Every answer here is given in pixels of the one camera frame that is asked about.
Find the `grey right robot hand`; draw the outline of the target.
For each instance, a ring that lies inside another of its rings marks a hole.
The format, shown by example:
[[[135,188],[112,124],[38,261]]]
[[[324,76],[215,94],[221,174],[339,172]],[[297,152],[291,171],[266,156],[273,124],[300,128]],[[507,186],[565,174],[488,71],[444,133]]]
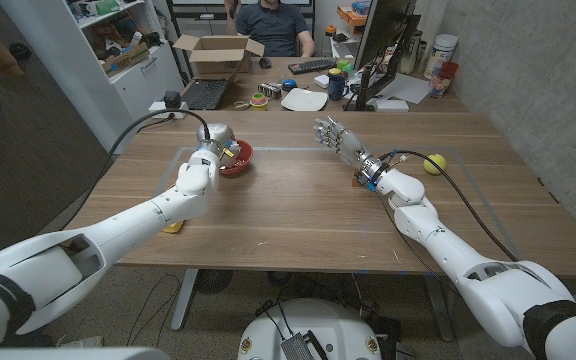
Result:
[[[374,156],[362,140],[331,116],[315,119],[315,140],[334,150],[342,161],[353,167],[360,185],[375,190],[387,166]]]

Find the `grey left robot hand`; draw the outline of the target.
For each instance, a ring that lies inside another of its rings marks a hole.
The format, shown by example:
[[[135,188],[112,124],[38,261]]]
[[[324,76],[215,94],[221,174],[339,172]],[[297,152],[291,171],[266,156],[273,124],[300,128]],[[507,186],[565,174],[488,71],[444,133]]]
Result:
[[[199,150],[207,150],[219,158],[226,155],[235,159],[241,150],[232,128],[223,123],[208,123],[197,130]]]

